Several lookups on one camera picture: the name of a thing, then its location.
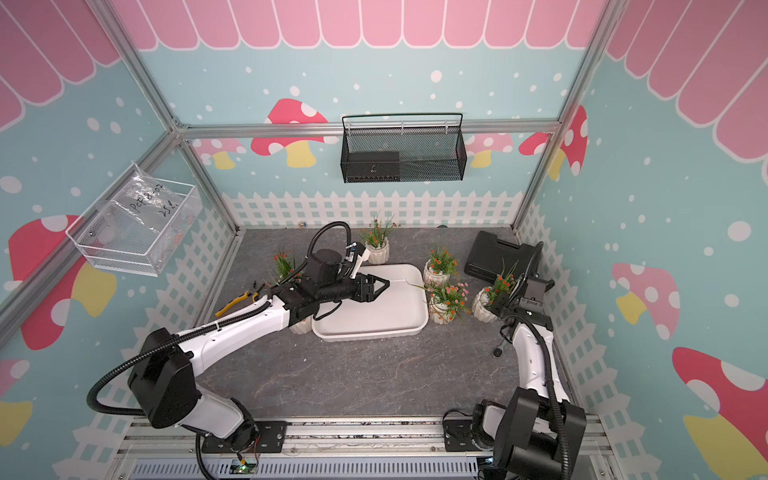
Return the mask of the ribbed pot orange flowers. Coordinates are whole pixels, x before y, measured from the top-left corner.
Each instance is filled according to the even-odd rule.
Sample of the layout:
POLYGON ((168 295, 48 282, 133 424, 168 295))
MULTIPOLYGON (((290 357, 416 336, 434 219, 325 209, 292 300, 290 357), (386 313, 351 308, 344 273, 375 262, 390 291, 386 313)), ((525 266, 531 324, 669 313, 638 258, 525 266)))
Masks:
POLYGON ((514 264, 508 270, 502 270, 498 273, 490 286, 481 289, 475 296, 472 303, 473 316, 483 323, 492 323, 498 319, 498 316, 491 312, 493 303, 501 294, 510 293, 516 285, 514 270, 517 264, 514 264))

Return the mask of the white rectangular storage tray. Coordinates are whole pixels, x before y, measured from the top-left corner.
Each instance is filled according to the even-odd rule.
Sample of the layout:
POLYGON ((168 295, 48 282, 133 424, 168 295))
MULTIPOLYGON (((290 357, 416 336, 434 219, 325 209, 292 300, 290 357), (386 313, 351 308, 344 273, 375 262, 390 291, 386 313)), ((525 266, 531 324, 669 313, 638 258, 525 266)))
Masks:
POLYGON ((361 273, 389 280, 373 302, 344 300, 334 313, 312 321, 315 335, 327 342, 372 340, 418 334, 429 313, 421 271, 410 264, 362 266, 361 273))

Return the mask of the twine pot pink flowers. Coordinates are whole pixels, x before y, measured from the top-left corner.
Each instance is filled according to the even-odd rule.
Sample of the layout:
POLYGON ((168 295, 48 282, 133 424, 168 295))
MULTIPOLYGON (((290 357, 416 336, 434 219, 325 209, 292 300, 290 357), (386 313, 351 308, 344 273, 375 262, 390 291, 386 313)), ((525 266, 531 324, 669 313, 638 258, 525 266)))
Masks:
POLYGON ((465 282, 439 285, 426 282, 419 286, 425 294, 428 317, 438 325, 447 325, 471 313, 469 291, 465 282))

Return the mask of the twine pot orange flowers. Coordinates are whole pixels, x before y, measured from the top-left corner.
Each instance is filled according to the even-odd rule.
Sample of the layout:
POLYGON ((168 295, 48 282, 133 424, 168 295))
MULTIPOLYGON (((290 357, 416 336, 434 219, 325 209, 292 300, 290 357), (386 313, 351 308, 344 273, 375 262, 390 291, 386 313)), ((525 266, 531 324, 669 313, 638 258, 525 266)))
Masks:
POLYGON ((444 287, 458 275, 456 258, 445 247, 433 247, 423 270, 424 283, 444 287))

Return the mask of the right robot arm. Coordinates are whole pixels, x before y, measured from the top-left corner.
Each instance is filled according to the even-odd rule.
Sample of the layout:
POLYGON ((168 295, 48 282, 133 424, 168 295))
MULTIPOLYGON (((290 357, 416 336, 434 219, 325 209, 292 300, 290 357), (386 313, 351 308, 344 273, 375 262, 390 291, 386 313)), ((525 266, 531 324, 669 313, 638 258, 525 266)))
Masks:
POLYGON ((475 446, 492 453, 493 469, 525 479, 571 478, 587 427, 554 359, 553 324, 543 307, 553 285, 524 276, 492 303, 503 321, 500 333, 517 355, 520 385, 508 405, 484 400, 473 411, 475 446))

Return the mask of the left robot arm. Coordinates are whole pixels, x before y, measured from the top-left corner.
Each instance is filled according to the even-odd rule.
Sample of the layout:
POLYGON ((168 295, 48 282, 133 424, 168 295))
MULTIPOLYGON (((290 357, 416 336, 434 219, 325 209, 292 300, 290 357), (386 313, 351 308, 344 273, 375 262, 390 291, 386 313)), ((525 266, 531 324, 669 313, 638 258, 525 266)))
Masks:
POLYGON ((248 306, 195 329, 152 332, 136 356, 113 368, 89 390, 95 412, 147 418, 156 429, 183 427, 217 438, 234 452, 261 438, 257 422, 243 404, 206 390, 198 376, 227 355, 269 334, 310 318, 320 320, 321 305, 345 300, 375 301, 389 281, 361 272, 363 248, 353 244, 341 257, 331 250, 311 253, 300 265, 301 279, 290 277, 260 294, 248 306))

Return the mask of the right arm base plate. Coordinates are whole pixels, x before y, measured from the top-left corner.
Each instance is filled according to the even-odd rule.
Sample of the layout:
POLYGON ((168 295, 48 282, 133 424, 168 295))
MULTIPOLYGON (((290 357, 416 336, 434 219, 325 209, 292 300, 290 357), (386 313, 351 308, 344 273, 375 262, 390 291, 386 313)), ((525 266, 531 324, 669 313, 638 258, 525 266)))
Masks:
POLYGON ((442 421, 444 448, 447 452, 478 452, 472 435, 472 420, 449 417, 442 421))

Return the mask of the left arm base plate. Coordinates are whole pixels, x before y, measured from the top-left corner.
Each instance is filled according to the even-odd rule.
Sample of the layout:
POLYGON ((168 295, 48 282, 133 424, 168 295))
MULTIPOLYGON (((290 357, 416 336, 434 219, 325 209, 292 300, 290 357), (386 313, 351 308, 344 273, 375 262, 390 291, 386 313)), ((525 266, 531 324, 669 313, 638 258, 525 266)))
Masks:
POLYGON ((230 436, 208 436, 202 444, 203 453, 280 453, 286 438, 287 421, 248 420, 230 436))

